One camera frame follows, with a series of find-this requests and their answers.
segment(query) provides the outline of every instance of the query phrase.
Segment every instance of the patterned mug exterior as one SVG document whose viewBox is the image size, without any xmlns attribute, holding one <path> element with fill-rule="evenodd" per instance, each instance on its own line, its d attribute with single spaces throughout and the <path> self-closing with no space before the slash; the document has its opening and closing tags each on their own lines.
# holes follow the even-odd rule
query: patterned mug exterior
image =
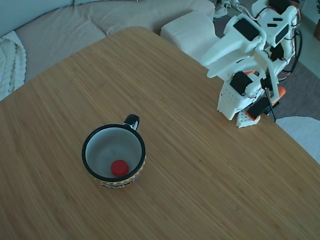
<svg viewBox="0 0 320 240">
<path fill-rule="evenodd" d="M 137 115 L 130 114 L 124 121 L 124 124 L 108 124 L 101 126 L 94 130 L 84 141 L 83 147 L 82 147 L 82 161 L 83 164 L 86 168 L 86 170 L 94 176 L 94 178 L 102 185 L 106 186 L 112 189 L 120 189 L 123 187 L 126 187 L 133 183 L 140 175 L 141 172 L 145 166 L 146 163 L 146 147 L 143 139 L 141 136 L 137 133 L 137 128 L 139 126 L 140 119 Z M 110 128 L 120 128 L 127 130 L 134 134 L 136 139 L 139 141 L 140 146 L 141 146 L 141 158 L 137 164 L 137 166 L 130 171 L 128 174 L 122 177 L 105 177 L 97 174 L 92 170 L 92 168 L 89 166 L 87 157 L 86 157 L 86 151 L 87 151 L 87 146 L 90 140 L 100 131 L 105 130 L 105 129 L 110 129 Z"/>
</svg>

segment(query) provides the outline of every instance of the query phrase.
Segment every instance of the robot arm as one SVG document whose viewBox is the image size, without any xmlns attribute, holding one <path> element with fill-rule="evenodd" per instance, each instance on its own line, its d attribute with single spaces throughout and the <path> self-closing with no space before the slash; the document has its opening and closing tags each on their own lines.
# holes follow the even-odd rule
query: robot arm
<svg viewBox="0 0 320 240">
<path fill-rule="evenodd" d="M 269 90 L 272 96 L 268 97 L 268 107 L 274 105 L 281 97 L 277 76 L 295 54 L 290 40 L 297 24 L 297 8 L 288 0 L 258 0 L 252 5 L 252 12 L 255 18 L 244 13 L 233 17 L 226 25 L 225 36 L 204 54 L 200 62 L 209 69 L 209 78 L 218 74 L 226 76 L 218 111 L 229 120 L 254 105 Z"/>
</svg>

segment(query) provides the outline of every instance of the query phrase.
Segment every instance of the knit blanket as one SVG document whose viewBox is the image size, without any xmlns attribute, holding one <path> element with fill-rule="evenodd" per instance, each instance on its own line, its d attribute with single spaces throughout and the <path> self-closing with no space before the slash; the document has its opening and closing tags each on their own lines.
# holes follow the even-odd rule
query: knit blanket
<svg viewBox="0 0 320 240">
<path fill-rule="evenodd" d="M 0 101 L 25 83 L 26 50 L 15 31 L 0 37 Z"/>
</svg>

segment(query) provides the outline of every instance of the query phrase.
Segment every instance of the sofa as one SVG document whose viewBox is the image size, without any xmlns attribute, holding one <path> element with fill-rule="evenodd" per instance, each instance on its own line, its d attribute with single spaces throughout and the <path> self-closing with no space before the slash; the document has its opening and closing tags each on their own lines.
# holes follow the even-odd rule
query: sofa
<svg viewBox="0 0 320 240">
<path fill-rule="evenodd" d="M 0 1 L 0 37 L 12 30 L 19 36 L 26 50 L 27 82 L 118 31 L 141 26 L 159 34 L 163 25 L 192 11 L 213 18 L 215 5 L 209 0 Z"/>
</svg>

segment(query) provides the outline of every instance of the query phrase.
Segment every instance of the small red ball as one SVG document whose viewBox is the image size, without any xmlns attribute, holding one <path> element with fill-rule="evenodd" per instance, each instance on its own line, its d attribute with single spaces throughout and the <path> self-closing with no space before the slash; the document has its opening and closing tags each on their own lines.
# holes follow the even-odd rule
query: small red ball
<svg viewBox="0 0 320 240">
<path fill-rule="evenodd" d="M 111 172 L 116 177 L 120 178 L 128 174 L 128 164 L 123 160 L 116 160 L 111 165 Z"/>
</svg>

